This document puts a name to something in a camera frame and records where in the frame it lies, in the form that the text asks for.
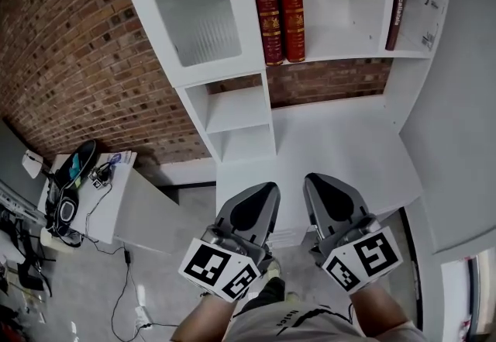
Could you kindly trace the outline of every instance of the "brick wall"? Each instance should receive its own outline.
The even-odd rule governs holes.
[[[392,59],[367,58],[289,64],[267,69],[272,108],[382,94]],[[261,85],[258,74],[207,85],[210,94]]]
[[[209,156],[131,0],[0,0],[0,116],[49,159],[91,137],[141,161]]]

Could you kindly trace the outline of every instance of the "white wall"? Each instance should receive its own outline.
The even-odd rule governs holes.
[[[443,264],[444,329],[443,342],[458,342],[463,321],[469,316],[470,283],[465,261]]]
[[[496,0],[449,0],[429,76],[401,131],[441,262],[496,241]]]

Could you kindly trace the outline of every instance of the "book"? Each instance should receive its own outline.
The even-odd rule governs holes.
[[[284,52],[289,62],[305,60],[303,0],[280,0]]]
[[[255,0],[262,32],[263,54],[267,66],[280,65],[283,61],[281,16],[279,0]]]
[[[387,34],[386,50],[392,51],[396,47],[396,40],[400,33],[401,19],[406,0],[394,0],[393,12],[391,13],[391,23],[389,24],[389,33]]]

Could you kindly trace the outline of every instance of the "white cabinet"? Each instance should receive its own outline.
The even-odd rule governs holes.
[[[305,62],[394,58],[381,98],[385,108],[381,117],[386,115],[399,132],[429,72],[448,0],[407,0],[397,45],[387,51],[393,1],[303,0]],[[133,3],[167,78],[219,166],[278,157],[288,138],[274,134],[255,0]],[[216,94],[208,91],[209,83],[252,74],[260,75],[260,85]],[[348,112],[357,108],[354,102],[363,100],[349,99],[350,106],[330,109]]]
[[[133,0],[174,87],[264,69],[254,0]]]

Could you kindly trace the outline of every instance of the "white desk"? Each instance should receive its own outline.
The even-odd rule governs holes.
[[[178,206],[132,170],[114,236],[138,247],[174,254],[189,247],[191,239],[200,237],[213,221],[210,213]]]
[[[107,161],[109,154],[100,154],[96,165],[102,165]],[[58,154],[53,162],[52,171],[58,170],[62,164],[69,158],[69,154]],[[129,176],[133,170],[136,153],[133,152],[129,164],[115,164],[112,176],[112,191],[98,204],[97,209],[91,214],[89,220],[88,235],[92,239],[100,240],[104,243],[111,244],[114,237],[115,224],[117,215],[122,205],[122,198],[126,189]],[[109,187],[97,190],[91,181],[86,178],[77,194],[79,196],[79,206],[77,214],[71,223],[71,229],[79,233],[86,233],[86,215],[95,207],[98,200],[107,192]],[[43,214],[45,211],[45,201],[48,195],[48,181],[45,182],[40,200],[38,201],[38,210]]]

